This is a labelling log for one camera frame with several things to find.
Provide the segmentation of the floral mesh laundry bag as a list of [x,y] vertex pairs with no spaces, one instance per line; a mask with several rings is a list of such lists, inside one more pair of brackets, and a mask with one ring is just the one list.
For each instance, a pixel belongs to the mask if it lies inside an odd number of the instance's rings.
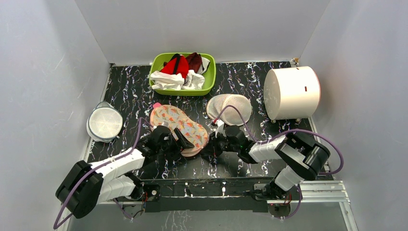
[[190,119],[181,109],[172,105],[162,105],[153,108],[150,114],[150,124],[155,128],[159,125],[168,127],[171,131],[179,128],[194,148],[181,151],[183,157],[197,155],[208,143],[207,130],[199,123]]

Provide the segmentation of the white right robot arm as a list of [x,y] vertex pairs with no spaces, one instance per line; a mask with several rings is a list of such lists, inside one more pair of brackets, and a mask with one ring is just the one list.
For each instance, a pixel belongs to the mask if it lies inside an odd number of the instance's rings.
[[271,183],[255,186],[253,192],[261,197],[284,199],[290,189],[304,180],[315,180],[329,159],[330,151],[315,141],[309,131],[288,130],[279,137],[263,142],[248,139],[236,125],[229,126],[224,133],[210,135],[202,155],[218,157],[224,152],[233,152],[248,164],[258,164],[272,159],[282,159],[286,167]]

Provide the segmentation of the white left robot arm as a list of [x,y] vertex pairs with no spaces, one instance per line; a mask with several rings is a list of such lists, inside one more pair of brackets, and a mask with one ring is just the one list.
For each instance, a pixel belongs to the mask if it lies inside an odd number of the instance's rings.
[[179,128],[159,125],[120,154],[94,163],[76,162],[55,196],[75,218],[83,218],[97,204],[119,197],[140,200],[148,193],[132,171],[148,165],[158,155],[178,156],[194,147]]

